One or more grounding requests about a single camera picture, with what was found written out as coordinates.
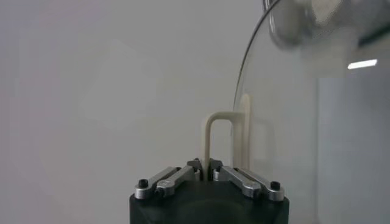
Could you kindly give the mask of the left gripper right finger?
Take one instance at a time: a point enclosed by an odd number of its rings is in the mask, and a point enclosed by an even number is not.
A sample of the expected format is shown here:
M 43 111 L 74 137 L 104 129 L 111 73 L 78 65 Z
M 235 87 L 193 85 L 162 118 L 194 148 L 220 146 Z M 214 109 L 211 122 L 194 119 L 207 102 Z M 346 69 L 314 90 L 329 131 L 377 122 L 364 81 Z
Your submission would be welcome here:
M 247 169 L 224 166 L 222 161 L 210 160 L 210 180 L 228 181 L 249 198 L 263 197 L 269 201 L 283 201 L 285 190 L 278 181 L 269 181 Z

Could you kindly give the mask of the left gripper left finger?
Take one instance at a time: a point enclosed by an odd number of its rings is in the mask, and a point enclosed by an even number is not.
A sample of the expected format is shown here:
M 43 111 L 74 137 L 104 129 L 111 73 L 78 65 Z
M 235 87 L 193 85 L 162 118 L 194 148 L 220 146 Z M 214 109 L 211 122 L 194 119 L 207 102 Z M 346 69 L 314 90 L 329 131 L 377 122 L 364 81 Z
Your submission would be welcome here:
M 138 200 L 147 200 L 154 195 L 166 198 L 174 195 L 182 183 L 202 179 L 202 165 L 200 159 L 195 158 L 184 167 L 167 167 L 149 179 L 140 179 L 133 194 Z

